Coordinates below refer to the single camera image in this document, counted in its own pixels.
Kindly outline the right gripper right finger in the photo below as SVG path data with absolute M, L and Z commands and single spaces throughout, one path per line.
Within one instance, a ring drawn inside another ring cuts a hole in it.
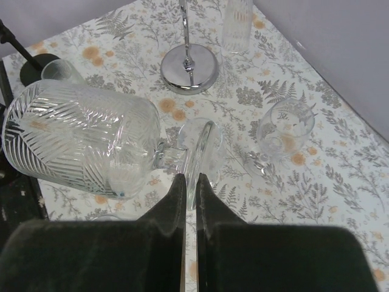
M 199 291 L 377 291 L 357 238 L 337 226 L 249 224 L 196 186 Z

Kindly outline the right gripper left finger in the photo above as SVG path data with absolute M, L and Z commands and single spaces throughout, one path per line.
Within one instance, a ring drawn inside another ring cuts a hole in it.
M 186 183 L 134 221 L 30 220 L 1 252 L 2 291 L 179 291 Z

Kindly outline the ribbed flute glass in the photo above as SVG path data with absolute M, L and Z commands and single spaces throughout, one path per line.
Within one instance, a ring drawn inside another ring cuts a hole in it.
M 248 50 L 253 18 L 252 0 L 229 0 L 222 27 L 222 47 L 231 53 Z

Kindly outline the patterned tumbler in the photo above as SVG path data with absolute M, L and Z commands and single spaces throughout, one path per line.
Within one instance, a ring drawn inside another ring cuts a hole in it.
M 58 80 L 76 84 L 86 84 L 85 79 L 67 60 L 57 59 L 45 65 L 41 72 L 41 79 Z
M 187 207 L 196 205 L 201 173 L 214 166 L 222 133 L 214 121 L 187 122 L 172 146 L 159 112 L 143 97 L 40 80 L 13 99 L 2 149 L 23 174 L 110 198 L 132 198 L 156 169 L 183 174 Z

